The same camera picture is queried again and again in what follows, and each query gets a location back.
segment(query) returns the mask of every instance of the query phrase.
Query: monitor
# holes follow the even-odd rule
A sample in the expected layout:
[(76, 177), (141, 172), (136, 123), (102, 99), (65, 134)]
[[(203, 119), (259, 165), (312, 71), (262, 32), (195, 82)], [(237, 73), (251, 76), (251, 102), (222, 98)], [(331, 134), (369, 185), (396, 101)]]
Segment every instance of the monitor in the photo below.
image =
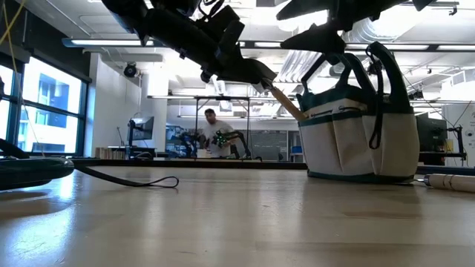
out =
[(443, 119), (430, 119), (427, 114), (417, 116), (416, 121), (421, 151), (446, 151), (447, 122)]
[(130, 140), (132, 133), (132, 140), (150, 140), (153, 139), (154, 117), (148, 118), (134, 118), (128, 123), (129, 132), (127, 139)]

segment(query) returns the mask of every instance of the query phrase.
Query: wooden table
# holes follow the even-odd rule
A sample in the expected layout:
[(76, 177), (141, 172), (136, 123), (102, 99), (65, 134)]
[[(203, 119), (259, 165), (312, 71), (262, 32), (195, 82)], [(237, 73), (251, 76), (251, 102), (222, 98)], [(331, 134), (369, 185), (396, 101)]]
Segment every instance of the wooden table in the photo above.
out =
[(475, 194), (305, 171), (97, 167), (0, 193), (0, 266), (475, 266)]

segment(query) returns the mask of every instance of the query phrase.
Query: window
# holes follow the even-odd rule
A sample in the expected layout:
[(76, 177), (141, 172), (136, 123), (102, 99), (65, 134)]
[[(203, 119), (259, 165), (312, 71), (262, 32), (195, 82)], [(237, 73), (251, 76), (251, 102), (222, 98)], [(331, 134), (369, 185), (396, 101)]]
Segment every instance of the window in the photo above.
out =
[[(0, 66), (6, 95), (0, 102), (0, 138), (28, 153), (82, 156), (87, 85), (35, 58), (19, 69), (24, 73)], [(14, 86), (17, 79), (22, 90)]]
[(21, 149), (27, 152), (76, 153), (78, 118), (35, 107), (27, 107), (27, 112), (22, 107), (18, 136)]
[[(4, 93), (12, 93), (13, 70), (0, 66), (0, 77), (4, 85)], [(8, 118), (10, 114), (10, 103), (7, 100), (0, 101), (0, 138), (7, 138)]]
[(81, 80), (31, 58), (24, 68), (23, 98), (31, 102), (79, 112)]
[(39, 144), (33, 143), (33, 152), (54, 152), (54, 153), (64, 153), (66, 145), (57, 145), (57, 144)]
[(0, 66), (0, 77), (3, 83), (5, 83), (4, 93), (10, 95), (12, 93), (13, 70)]
[(0, 138), (7, 138), (8, 114), (10, 112), (10, 103), (8, 101), (0, 102)]

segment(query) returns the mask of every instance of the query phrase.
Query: person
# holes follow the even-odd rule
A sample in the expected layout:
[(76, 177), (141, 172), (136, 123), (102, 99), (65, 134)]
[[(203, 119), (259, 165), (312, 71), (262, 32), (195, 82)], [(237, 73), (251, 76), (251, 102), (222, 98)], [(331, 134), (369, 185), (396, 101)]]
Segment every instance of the person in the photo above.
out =
[(231, 125), (216, 119), (216, 113), (211, 108), (205, 111), (205, 116), (206, 121), (208, 122), (208, 125), (204, 128), (204, 134), (206, 137), (205, 149), (211, 152), (212, 157), (225, 157), (231, 155), (230, 146), (233, 144), (233, 141), (228, 141), (221, 147), (212, 144), (212, 142), (217, 131), (225, 134), (232, 132), (234, 129)]

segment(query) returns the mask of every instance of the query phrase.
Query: tool bag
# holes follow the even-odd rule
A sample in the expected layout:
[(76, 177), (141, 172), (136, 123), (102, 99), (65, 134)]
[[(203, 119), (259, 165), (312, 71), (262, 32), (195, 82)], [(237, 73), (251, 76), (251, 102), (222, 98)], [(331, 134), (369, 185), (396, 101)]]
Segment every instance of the tool bag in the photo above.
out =
[[(337, 85), (298, 96), (309, 119), (299, 122), (309, 176), (351, 182), (395, 183), (416, 173), (419, 137), (399, 66), (382, 44), (368, 51), (384, 65), (391, 93), (384, 94), (381, 69), (378, 92), (353, 54), (337, 56), (345, 65)], [(351, 70), (360, 88), (348, 85)]]

